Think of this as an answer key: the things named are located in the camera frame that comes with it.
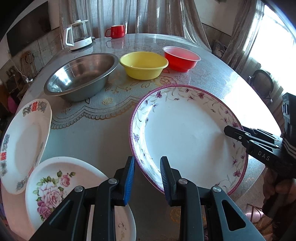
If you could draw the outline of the person's right hand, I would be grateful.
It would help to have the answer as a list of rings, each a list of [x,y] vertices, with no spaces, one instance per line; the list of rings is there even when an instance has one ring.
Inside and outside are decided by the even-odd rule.
[[[270,168],[267,168],[264,175],[263,195],[267,200],[275,193],[287,194],[288,202],[295,201],[295,179],[286,179],[275,184],[277,174]]]

